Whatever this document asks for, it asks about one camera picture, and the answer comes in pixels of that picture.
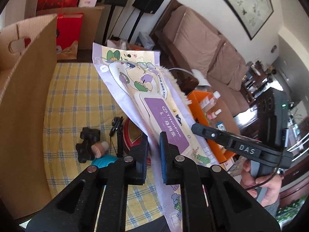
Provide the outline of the person's right hand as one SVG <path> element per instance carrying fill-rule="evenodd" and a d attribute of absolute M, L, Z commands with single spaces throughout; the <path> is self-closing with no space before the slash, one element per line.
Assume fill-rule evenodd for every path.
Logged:
<path fill-rule="evenodd" d="M 270 174 L 264 177 L 257 177 L 255 179 L 254 177 L 251 176 L 250 169 L 251 169 L 250 161 L 246 160 L 243 164 L 243 169 L 241 172 L 241 181 L 240 181 L 241 186 L 245 189 L 263 183 L 271 178 Z M 279 198 L 281 186 L 282 186 L 282 178 L 278 174 L 276 174 L 270 181 L 266 182 L 264 185 L 261 185 L 261 187 L 266 188 L 267 191 L 260 204 L 263 207 L 267 207 L 274 204 Z"/>

